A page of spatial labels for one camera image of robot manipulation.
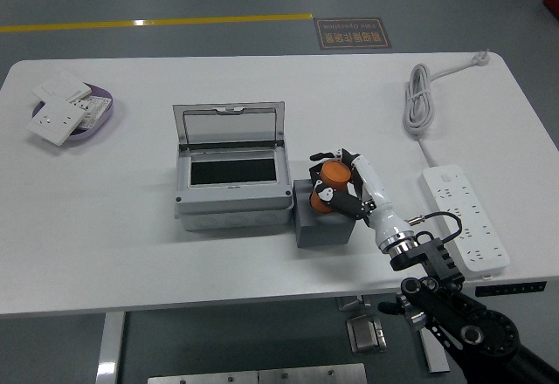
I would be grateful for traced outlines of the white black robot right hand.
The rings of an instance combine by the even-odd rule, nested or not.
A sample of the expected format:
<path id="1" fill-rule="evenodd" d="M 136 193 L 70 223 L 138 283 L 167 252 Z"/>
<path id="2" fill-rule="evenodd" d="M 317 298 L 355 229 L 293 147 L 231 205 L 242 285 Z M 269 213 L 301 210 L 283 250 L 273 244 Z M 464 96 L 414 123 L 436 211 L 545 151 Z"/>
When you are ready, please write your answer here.
<path id="1" fill-rule="evenodd" d="M 370 162 L 344 148 L 310 156 L 316 164 L 309 169 L 313 192 L 310 204 L 321 213 L 336 212 L 363 220 L 376 233 L 376 244 L 384 254 L 397 246 L 417 245 L 410 225 L 398 216 Z"/>

